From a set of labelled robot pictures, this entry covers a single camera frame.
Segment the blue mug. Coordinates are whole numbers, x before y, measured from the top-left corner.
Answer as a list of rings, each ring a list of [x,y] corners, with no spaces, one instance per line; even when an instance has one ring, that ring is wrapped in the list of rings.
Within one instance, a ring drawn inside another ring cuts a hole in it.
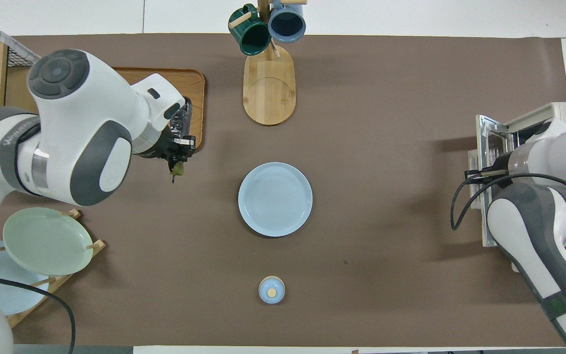
[[[306,22],[303,13],[305,0],[270,0],[272,9],[269,18],[270,36],[277,42],[296,42],[305,34]]]

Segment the brown table mat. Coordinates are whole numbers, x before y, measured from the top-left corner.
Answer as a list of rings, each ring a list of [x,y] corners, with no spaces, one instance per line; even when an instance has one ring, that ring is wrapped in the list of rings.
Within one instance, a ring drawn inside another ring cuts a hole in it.
[[[245,113],[245,57],[230,34],[21,36],[36,53],[75,48],[117,67],[206,78],[204,139],[171,183],[135,157],[82,221],[106,248],[57,294],[83,345],[560,347],[481,215],[458,231],[450,203],[477,146],[475,120],[510,121],[566,101],[561,41],[310,35],[288,45],[297,105],[276,127]],[[281,162],[313,190],[291,235],[252,231],[238,190]],[[257,288],[285,283],[278,304]]]

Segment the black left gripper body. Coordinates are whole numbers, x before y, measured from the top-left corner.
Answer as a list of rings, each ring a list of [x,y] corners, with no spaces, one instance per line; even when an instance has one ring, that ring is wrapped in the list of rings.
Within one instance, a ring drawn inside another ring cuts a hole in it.
[[[159,139],[150,148],[143,152],[136,152],[136,155],[147,159],[160,158],[170,162],[173,157],[174,138],[171,129],[165,127],[160,132]]]

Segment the wooden mug tree stand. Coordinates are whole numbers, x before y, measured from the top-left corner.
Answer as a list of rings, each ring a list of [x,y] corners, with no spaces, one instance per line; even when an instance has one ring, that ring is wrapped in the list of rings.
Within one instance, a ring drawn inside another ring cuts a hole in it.
[[[270,0],[257,0],[259,16],[269,27]],[[296,108],[296,74],[292,56],[271,37],[269,47],[247,56],[243,72],[243,107],[253,121],[274,126]]]

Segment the dark green mug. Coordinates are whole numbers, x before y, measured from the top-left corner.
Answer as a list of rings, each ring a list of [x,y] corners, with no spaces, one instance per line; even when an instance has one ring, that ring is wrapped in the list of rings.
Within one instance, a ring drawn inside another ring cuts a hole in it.
[[[253,4],[247,3],[234,11],[227,21],[227,27],[241,52],[247,56],[256,56],[270,45],[269,28]]]

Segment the pale green plate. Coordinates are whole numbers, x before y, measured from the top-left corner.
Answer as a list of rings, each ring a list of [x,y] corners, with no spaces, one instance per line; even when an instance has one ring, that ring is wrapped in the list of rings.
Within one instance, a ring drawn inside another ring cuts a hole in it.
[[[2,237],[18,265],[47,276],[72,275],[90,264],[92,239],[76,219],[45,207],[19,210],[7,219]]]

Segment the wooden serving tray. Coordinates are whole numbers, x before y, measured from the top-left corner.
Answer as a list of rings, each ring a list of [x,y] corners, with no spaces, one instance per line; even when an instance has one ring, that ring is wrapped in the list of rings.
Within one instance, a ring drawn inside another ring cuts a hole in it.
[[[206,79],[201,72],[182,68],[113,67],[113,69],[129,84],[137,83],[153,73],[158,73],[172,83],[182,96],[189,98],[192,103],[190,135],[195,136],[196,150],[200,150],[203,142],[206,98]]]

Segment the white toaster oven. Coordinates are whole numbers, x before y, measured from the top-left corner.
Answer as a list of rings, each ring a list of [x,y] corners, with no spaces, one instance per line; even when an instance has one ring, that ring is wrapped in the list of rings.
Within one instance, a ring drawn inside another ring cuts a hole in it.
[[[507,125],[516,134],[516,148],[511,151],[509,171],[478,170],[478,148],[469,151],[465,177],[473,177],[470,194],[475,196],[481,184],[503,175],[516,183],[563,186],[566,182],[566,102],[544,105],[513,119]]]

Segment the small blue white bell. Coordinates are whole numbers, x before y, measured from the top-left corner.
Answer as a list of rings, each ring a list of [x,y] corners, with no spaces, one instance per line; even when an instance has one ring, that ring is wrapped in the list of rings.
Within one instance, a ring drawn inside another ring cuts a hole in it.
[[[257,291],[265,304],[278,304],[285,296],[285,283],[278,276],[266,276],[261,280]]]

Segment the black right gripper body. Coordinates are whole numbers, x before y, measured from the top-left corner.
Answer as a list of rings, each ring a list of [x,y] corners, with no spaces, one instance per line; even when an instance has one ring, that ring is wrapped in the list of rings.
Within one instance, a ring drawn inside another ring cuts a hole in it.
[[[512,152],[506,152],[505,154],[501,154],[497,157],[494,161],[492,166],[490,166],[490,170],[492,171],[509,171],[509,159],[512,155]]]

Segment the light blue racked plate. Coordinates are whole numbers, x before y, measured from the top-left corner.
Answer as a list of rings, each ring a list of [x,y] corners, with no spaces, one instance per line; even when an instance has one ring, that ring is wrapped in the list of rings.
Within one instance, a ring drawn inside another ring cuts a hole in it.
[[[47,276],[39,275],[21,267],[6,251],[0,251],[0,278],[31,285],[47,279]],[[36,292],[0,284],[0,309],[6,316],[31,309],[42,298],[43,295]]]

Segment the oven door with handle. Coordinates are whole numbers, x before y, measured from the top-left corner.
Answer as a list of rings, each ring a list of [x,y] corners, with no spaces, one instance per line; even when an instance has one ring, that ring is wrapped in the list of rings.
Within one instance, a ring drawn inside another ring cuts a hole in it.
[[[507,125],[485,115],[477,115],[478,170],[491,167],[499,156],[513,151],[516,148],[515,137],[516,134],[510,132]],[[495,247],[497,245],[492,235],[490,235],[486,220],[486,213],[491,203],[492,189],[489,189],[479,196],[482,244],[485,247]]]

